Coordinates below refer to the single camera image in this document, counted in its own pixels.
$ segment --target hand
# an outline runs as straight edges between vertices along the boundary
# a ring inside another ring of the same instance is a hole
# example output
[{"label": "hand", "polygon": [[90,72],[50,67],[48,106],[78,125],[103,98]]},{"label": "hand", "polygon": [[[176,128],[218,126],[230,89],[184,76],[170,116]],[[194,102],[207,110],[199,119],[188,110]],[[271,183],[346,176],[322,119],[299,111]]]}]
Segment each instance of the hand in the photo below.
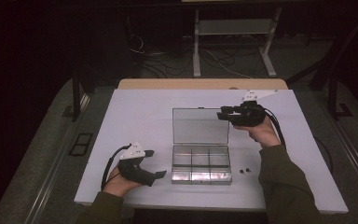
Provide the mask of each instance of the hand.
[{"label": "hand", "polygon": [[130,181],[123,177],[117,166],[109,175],[109,179],[114,177],[113,179],[109,180],[103,188],[103,192],[110,193],[116,195],[118,197],[123,197],[127,192],[137,187],[142,186],[142,184]]},{"label": "hand", "polygon": [[269,117],[265,117],[264,121],[255,127],[236,126],[235,129],[245,130],[249,132],[249,136],[259,142],[262,148],[280,145],[281,142],[272,127]]}]

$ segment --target dark green sleeve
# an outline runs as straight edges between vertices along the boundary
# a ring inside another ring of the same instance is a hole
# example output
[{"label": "dark green sleeve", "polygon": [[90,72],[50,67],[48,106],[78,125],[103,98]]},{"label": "dark green sleeve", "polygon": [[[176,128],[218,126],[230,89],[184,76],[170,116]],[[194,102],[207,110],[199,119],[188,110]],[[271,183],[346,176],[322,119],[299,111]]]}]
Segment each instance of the dark green sleeve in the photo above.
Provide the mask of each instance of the dark green sleeve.
[{"label": "dark green sleeve", "polygon": [[77,218],[76,224],[119,224],[123,201],[113,194],[99,192],[92,205]]},{"label": "dark green sleeve", "polygon": [[262,149],[258,178],[266,201],[268,222],[324,223],[304,173],[284,146]]}]

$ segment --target white plastic mount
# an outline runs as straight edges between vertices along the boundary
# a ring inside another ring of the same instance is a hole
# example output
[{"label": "white plastic mount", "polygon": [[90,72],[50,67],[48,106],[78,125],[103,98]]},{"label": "white plastic mount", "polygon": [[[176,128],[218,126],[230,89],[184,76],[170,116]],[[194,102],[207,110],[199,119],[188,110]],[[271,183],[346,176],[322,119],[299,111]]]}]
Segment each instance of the white plastic mount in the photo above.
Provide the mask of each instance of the white plastic mount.
[{"label": "white plastic mount", "polygon": [[242,101],[255,101],[278,93],[278,90],[248,90],[242,97]]},{"label": "white plastic mount", "polygon": [[144,157],[146,153],[144,152],[141,143],[135,142],[120,156],[121,160],[128,160],[133,158]]}]

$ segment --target table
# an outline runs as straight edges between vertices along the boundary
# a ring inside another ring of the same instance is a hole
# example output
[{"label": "table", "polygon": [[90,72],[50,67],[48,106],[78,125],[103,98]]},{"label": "table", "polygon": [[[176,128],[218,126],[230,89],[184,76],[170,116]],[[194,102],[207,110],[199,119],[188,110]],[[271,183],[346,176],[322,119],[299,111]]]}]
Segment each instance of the table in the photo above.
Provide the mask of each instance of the table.
[{"label": "table", "polygon": [[[161,170],[168,170],[168,172],[164,178],[156,180],[153,187],[141,187],[131,191],[125,197],[126,205],[135,208],[264,210],[263,193],[257,181],[260,146],[249,137],[244,137],[246,134],[243,132],[232,128],[229,130],[228,143],[233,174],[231,186],[171,184],[172,107],[217,108],[220,105],[237,105],[243,96],[243,90],[225,89],[231,86],[256,89],[263,85],[263,80],[253,80],[253,85],[249,83],[250,80],[237,78],[177,79],[172,81],[169,79],[124,79],[112,96],[75,201],[84,204],[92,203],[96,193],[100,190],[107,158],[111,157],[117,148],[140,140],[145,149],[152,148],[156,151],[152,158],[144,159],[142,167],[150,172]],[[194,89],[194,86],[190,86],[189,90],[186,85],[180,84],[192,81],[199,84],[198,90]],[[280,121],[288,153],[306,174],[318,209],[324,213],[348,212],[348,208],[312,138],[310,128],[293,92],[286,90],[279,79],[265,79],[264,81],[270,87],[275,82],[277,89],[278,87],[283,88],[277,94],[258,102],[273,111]],[[168,85],[163,90],[163,82],[171,82],[171,86]],[[139,88],[139,90],[131,90],[131,86]],[[240,169],[245,170],[246,168],[252,172],[246,175],[241,174]]]}]

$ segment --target person's left hand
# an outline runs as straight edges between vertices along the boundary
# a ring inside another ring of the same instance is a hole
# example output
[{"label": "person's left hand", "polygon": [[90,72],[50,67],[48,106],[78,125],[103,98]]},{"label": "person's left hand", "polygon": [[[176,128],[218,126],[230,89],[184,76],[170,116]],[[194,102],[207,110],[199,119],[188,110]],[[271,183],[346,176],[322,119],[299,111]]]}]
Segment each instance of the person's left hand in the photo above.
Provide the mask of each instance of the person's left hand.
[{"label": "person's left hand", "polygon": [[142,184],[130,181],[123,177],[119,173],[117,166],[110,173],[108,179],[112,178],[113,176],[114,178],[109,180],[104,186],[103,192],[110,193],[118,197],[123,197],[130,190],[142,186]]}]

